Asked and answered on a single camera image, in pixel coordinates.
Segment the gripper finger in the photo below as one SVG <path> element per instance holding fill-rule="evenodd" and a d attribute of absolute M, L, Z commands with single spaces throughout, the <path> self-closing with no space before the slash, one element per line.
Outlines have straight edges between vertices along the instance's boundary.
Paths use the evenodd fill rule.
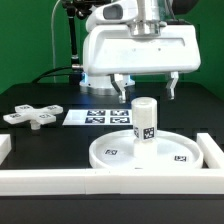
<path fill-rule="evenodd" d="M 170 72 L 167 75 L 167 84 L 166 91 L 169 100 L 173 100 L 175 98 L 175 87 L 179 80 L 178 72 Z"/>
<path fill-rule="evenodd" d="M 115 73 L 111 75 L 111 84 L 119 94 L 119 101 L 125 103 L 128 99 L 126 87 L 133 86 L 134 81 L 129 75 Z"/>

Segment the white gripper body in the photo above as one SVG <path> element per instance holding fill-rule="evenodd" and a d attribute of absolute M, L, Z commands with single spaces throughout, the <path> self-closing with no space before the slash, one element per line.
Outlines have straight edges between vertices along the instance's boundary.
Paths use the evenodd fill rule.
<path fill-rule="evenodd" d="M 89 76 L 186 73 L 200 63 L 192 25 L 167 25 L 157 37 L 133 37 L 127 25 L 100 25 L 83 46 L 83 67 Z"/>

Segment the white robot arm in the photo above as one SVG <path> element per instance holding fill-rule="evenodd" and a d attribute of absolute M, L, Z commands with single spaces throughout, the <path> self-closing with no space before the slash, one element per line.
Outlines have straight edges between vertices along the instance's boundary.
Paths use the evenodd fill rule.
<path fill-rule="evenodd" d="M 201 63 L 194 26 L 176 18 L 198 1 L 109 0 L 95 8 L 86 22 L 81 89 L 125 101 L 132 75 L 165 74 L 173 98 L 179 75 Z"/>

